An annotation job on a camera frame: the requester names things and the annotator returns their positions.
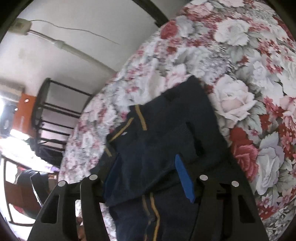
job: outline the bright window light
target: bright window light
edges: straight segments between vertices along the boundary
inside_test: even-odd
[[[20,132],[20,131],[17,131],[17,130],[15,130],[15,129],[12,129],[11,131],[10,131],[10,134],[13,136],[13,137],[15,137],[15,138],[18,138],[18,139],[20,139],[20,140],[28,140],[29,138],[30,138],[30,136],[28,136],[27,134],[24,134],[24,133],[22,133],[22,132]]]
[[[4,106],[5,106],[5,104],[4,104],[3,100],[2,100],[2,98],[0,98],[0,116],[2,115]]]

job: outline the folded clothes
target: folded clothes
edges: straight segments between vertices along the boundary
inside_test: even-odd
[[[105,182],[107,206],[179,183],[177,154],[188,162],[197,162],[201,173],[210,171],[226,183],[238,179],[249,186],[233,157],[225,161],[227,143],[194,76],[145,105],[130,106],[130,110],[127,121],[107,136],[106,152],[91,170],[98,172],[117,156]],[[233,172],[231,165],[236,170],[233,174],[228,173]]]

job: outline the orange cabinet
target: orange cabinet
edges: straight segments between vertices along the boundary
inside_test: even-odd
[[[31,115],[35,104],[36,96],[22,94],[17,104],[17,111],[13,118],[12,129],[20,131],[31,137],[35,137],[35,131],[31,126]]]

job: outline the floral bedspread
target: floral bedspread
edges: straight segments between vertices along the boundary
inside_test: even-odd
[[[126,119],[130,105],[144,104],[193,74],[250,181],[270,240],[277,240],[296,209],[295,49],[285,24],[262,1],[193,0],[86,107],[68,140],[59,179],[73,183],[89,175],[106,135]]]

